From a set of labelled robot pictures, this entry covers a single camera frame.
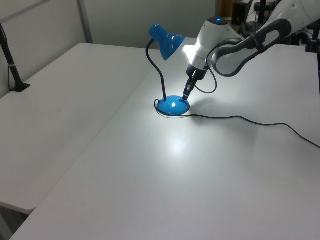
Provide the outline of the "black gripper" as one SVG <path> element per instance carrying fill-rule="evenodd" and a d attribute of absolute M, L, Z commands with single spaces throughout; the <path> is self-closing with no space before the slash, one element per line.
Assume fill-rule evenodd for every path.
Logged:
<path fill-rule="evenodd" d="M 189 77 L 183 91 L 182 99 L 187 101 L 191 92 L 194 90 L 197 81 L 203 80 L 208 71 L 206 61 L 197 55 L 189 61 L 186 74 Z"/>

